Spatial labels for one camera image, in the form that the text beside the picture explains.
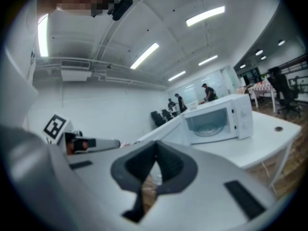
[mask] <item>black office chair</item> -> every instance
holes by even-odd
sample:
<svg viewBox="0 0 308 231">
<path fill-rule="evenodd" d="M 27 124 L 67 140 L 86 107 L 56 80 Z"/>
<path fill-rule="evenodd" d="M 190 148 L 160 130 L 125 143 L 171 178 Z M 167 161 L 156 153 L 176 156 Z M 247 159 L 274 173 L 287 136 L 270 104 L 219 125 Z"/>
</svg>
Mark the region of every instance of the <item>black office chair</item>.
<svg viewBox="0 0 308 231">
<path fill-rule="evenodd" d="M 157 113 L 157 111 L 153 111 L 151 112 L 151 117 L 154 121 L 154 123 L 156 124 L 156 126 L 160 127 L 161 125 L 163 125 L 166 121 L 162 118 L 162 116 Z"/>
<path fill-rule="evenodd" d="M 163 117 L 166 118 L 167 121 L 170 121 L 173 119 L 173 117 L 170 115 L 170 113 L 167 110 L 162 110 Z"/>
<path fill-rule="evenodd" d="M 277 113 L 279 114 L 281 110 L 285 110 L 286 111 L 284 113 L 285 120 L 286 120 L 287 114 L 291 110 L 298 113 L 298 117 L 301 117 L 299 106 L 291 105 L 291 102 L 294 102 L 295 99 L 298 98 L 299 89 L 294 89 L 294 90 L 290 89 L 286 76 L 282 74 L 269 77 L 268 81 L 276 90 L 276 93 L 277 93 L 276 98 L 278 99 L 279 104 L 284 106 L 284 108 L 279 109 Z"/>
</svg>

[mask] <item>white microwave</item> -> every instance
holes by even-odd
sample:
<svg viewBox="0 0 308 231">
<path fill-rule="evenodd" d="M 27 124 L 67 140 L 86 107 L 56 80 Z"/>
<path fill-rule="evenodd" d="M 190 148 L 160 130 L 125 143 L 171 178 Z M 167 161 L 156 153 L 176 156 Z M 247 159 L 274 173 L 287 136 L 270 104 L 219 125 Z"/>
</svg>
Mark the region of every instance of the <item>white microwave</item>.
<svg viewBox="0 0 308 231">
<path fill-rule="evenodd" d="M 187 110 L 182 116 L 190 144 L 244 139 L 253 135 L 249 95 L 231 94 Z"/>
</svg>

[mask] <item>white table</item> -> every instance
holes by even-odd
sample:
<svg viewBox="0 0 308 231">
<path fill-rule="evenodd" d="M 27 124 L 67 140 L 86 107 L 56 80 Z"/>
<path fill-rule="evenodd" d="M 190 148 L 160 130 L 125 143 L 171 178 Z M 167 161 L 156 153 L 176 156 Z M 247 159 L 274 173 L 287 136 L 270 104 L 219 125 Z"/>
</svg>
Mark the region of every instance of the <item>white table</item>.
<svg viewBox="0 0 308 231">
<path fill-rule="evenodd" d="M 192 147 L 222 156 L 242 169 L 251 168 L 280 153 L 274 173 L 269 179 L 269 186 L 272 186 L 285 165 L 292 143 L 300 133 L 301 127 L 255 111 L 253 120 L 254 134 L 250 138 L 195 144 Z M 283 130 L 277 132 L 276 127 L 282 127 Z"/>
<path fill-rule="evenodd" d="M 276 103 L 275 103 L 275 96 L 274 96 L 274 88 L 270 83 L 266 83 L 266 84 L 259 84 L 257 83 L 256 85 L 252 86 L 249 88 L 249 91 L 252 94 L 252 97 L 255 99 L 255 103 L 256 103 L 256 107 L 258 108 L 258 101 L 257 101 L 257 97 L 258 92 L 264 93 L 264 92 L 270 92 L 270 96 L 271 96 L 271 100 L 273 103 L 273 111 L 274 113 L 276 113 Z"/>
</svg>

